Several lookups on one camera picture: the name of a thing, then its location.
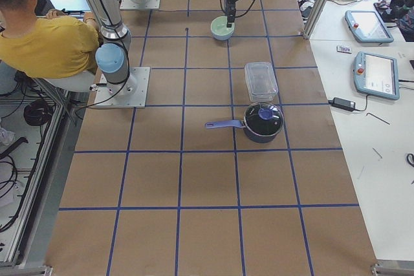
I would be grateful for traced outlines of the green bowl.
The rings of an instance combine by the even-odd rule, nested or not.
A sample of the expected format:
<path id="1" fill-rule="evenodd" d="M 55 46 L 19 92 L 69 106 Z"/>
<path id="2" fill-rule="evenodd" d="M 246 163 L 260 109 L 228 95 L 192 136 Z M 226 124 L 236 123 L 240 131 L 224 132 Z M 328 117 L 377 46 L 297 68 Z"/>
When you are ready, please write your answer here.
<path id="1" fill-rule="evenodd" d="M 219 16 L 216 17 L 210 25 L 211 33 L 218 33 L 218 34 L 227 34 L 227 33 L 234 33 L 235 26 L 232 28 L 226 27 L 226 16 Z"/>

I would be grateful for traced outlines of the blue bowl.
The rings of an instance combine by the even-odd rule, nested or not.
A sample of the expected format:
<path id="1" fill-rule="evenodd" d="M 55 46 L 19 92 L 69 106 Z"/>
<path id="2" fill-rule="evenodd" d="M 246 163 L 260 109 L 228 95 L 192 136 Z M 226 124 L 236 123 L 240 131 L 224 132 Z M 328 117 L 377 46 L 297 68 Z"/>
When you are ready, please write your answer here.
<path id="1" fill-rule="evenodd" d="M 218 33 L 212 33 L 212 36 L 214 39 L 218 41 L 226 41 L 232 37 L 233 33 L 227 33 L 227 34 L 218 34 Z"/>

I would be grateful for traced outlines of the clear plastic food container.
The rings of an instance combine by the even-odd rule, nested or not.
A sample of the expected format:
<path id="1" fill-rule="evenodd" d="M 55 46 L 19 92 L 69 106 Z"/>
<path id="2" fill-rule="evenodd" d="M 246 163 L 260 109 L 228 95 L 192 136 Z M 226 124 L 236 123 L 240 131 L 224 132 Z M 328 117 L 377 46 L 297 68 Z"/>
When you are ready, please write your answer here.
<path id="1" fill-rule="evenodd" d="M 245 81 L 251 102 L 273 101 L 278 94 L 276 76 L 269 62 L 247 63 Z"/>

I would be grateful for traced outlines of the dark blue saucepan with lid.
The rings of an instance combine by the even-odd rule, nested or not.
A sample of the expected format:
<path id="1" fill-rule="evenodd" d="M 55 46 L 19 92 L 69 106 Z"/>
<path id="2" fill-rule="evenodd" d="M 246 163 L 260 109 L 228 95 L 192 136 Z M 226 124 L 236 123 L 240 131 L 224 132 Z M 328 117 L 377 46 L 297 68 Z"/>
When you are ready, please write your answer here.
<path id="1" fill-rule="evenodd" d="M 273 103 L 257 102 L 249 105 L 242 120 L 225 120 L 205 123 L 207 129 L 235 127 L 256 143 L 268 143 L 282 130 L 284 117 L 279 107 Z"/>

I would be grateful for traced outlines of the teach pendant far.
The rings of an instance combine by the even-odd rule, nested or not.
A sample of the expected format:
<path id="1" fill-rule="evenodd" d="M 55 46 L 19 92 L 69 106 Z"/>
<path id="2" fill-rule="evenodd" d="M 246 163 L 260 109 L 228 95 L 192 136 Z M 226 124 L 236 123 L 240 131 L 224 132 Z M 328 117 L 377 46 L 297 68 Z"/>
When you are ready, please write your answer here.
<path id="1" fill-rule="evenodd" d="M 359 43 L 392 43 L 393 36 L 376 11 L 348 10 L 345 21 Z"/>

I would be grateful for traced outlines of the teach pendant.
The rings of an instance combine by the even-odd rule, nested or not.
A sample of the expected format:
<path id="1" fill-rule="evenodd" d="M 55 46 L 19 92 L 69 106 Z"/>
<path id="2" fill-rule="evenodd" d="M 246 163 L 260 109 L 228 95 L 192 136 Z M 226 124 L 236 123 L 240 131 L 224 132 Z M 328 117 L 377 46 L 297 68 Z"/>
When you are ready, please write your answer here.
<path id="1" fill-rule="evenodd" d="M 357 92 L 398 100 L 398 63 L 395 58 L 359 52 L 354 59 L 353 81 Z"/>
<path id="2" fill-rule="evenodd" d="M 345 21 L 359 43 L 392 43 L 393 36 L 376 11 L 348 10 Z"/>

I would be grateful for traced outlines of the black power adapter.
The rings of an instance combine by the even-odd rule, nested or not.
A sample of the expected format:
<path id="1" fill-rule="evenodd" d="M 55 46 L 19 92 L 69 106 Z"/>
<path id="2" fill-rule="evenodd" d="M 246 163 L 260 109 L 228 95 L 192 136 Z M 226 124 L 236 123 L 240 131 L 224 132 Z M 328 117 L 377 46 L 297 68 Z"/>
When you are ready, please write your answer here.
<path id="1" fill-rule="evenodd" d="M 349 111 L 349 112 L 353 112 L 353 111 L 356 110 L 355 109 L 355 102 L 345 100 L 343 98 L 334 97 L 333 99 L 328 101 L 328 104 L 331 107 L 341 109 L 341 110 L 345 110 L 345 111 Z"/>

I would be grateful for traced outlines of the teach pendant near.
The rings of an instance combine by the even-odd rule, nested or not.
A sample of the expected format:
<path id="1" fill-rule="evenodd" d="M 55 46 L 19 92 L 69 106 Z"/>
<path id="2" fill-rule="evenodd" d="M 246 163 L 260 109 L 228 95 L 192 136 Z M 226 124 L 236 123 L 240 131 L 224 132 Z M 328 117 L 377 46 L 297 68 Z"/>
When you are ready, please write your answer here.
<path id="1" fill-rule="evenodd" d="M 395 58 L 359 52 L 354 59 L 353 81 L 357 92 L 398 100 L 398 63 Z"/>

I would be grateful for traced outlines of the person in yellow shirt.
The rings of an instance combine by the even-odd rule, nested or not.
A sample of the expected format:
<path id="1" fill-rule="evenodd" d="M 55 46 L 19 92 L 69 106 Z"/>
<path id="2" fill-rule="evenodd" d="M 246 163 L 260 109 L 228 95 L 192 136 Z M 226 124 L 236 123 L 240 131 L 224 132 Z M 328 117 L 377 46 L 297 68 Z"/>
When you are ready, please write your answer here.
<path id="1" fill-rule="evenodd" d="M 100 46 L 93 13 L 83 19 L 51 9 L 35 13 L 38 0 L 1 0 L 5 28 L 1 32 L 1 61 L 31 78 L 60 79 L 81 72 L 95 73 Z"/>

